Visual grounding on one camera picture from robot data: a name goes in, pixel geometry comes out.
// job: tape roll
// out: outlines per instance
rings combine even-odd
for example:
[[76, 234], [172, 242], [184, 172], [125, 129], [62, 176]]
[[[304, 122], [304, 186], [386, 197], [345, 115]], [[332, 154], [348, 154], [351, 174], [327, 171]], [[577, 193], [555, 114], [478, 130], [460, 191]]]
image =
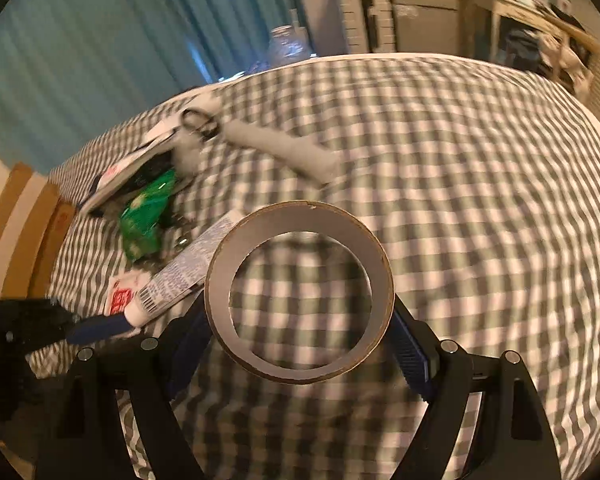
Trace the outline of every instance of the tape roll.
[[[308, 231], [329, 236], [360, 262], [371, 288], [371, 313], [360, 341], [334, 362], [309, 370], [283, 368], [261, 359], [238, 337], [229, 310], [231, 285], [240, 264], [274, 236]], [[243, 218], [218, 245], [205, 280], [205, 309], [224, 350], [246, 370], [279, 383], [311, 384], [350, 371], [378, 345], [394, 308], [394, 278], [378, 239], [357, 218], [322, 202], [297, 200], [264, 207]]]

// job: white tube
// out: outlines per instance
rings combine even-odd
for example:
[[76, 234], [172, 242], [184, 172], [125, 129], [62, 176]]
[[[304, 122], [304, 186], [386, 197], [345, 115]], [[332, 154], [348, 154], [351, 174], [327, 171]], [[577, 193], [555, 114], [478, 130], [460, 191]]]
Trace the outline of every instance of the white tube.
[[141, 327], [191, 294], [204, 280], [218, 244], [242, 218], [241, 213], [229, 211], [193, 240], [135, 294], [125, 307], [126, 320]]

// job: checkered tablecloth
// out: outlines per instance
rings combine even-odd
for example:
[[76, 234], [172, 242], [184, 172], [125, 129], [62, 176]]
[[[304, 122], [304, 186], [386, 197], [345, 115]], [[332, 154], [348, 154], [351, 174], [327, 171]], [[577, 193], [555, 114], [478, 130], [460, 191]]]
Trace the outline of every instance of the checkered tablecloth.
[[[301, 198], [354, 214], [382, 242], [404, 303], [439, 338], [479, 354], [520, 352], [563, 478], [575, 479], [600, 449], [600, 136], [573, 98], [535, 75], [408, 56], [318, 60], [215, 91], [221, 120], [310, 137], [340, 153], [344, 172], [317, 189], [271, 156], [217, 138], [178, 198], [196, 231], [232, 208]], [[97, 172], [181, 104], [115, 127], [57, 168], [52, 179], [64, 197], [83, 199]], [[81, 315], [98, 314], [108, 278], [125, 265], [117, 226], [78, 218], [50, 293]], [[352, 348], [368, 296], [348, 253], [292, 234], [245, 261], [232, 305], [256, 354], [311, 367]], [[62, 372], [74, 351], [39, 351], [32, 368]], [[150, 478], [128, 396], [119, 402], [136, 471]], [[293, 386], [251, 375], [213, 342], [173, 403], [204, 471], [223, 480], [389, 478], [425, 408], [382, 344], [348, 374]], [[450, 477], [462, 467], [476, 413], [472, 398]]]

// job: green plastic bag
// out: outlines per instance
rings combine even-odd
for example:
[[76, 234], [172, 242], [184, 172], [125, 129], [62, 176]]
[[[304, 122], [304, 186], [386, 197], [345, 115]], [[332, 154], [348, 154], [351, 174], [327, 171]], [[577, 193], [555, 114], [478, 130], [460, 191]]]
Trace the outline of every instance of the green plastic bag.
[[175, 182], [175, 170], [163, 173], [145, 187], [120, 215], [122, 247], [131, 262], [160, 251], [162, 243], [157, 222], [167, 206]]

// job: metal pin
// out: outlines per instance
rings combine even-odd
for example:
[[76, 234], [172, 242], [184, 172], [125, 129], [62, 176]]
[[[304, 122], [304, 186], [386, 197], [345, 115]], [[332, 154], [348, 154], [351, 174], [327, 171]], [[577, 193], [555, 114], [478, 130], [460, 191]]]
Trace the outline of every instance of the metal pin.
[[83, 348], [78, 352], [80, 361], [88, 361], [93, 357], [93, 348]]
[[507, 350], [504, 353], [504, 358], [513, 365], [520, 362], [520, 354], [518, 354], [518, 352], [514, 352], [513, 350]]
[[445, 339], [442, 343], [440, 343], [440, 348], [442, 348], [448, 354], [453, 354], [458, 350], [458, 343], [451, 341], [451, 339]]
[[140, 343], [140, 348], [142, 350], [153, 350], [158, 346], [158, 340], [155, 337], [148, 337], [147, 339], [143, 339]]

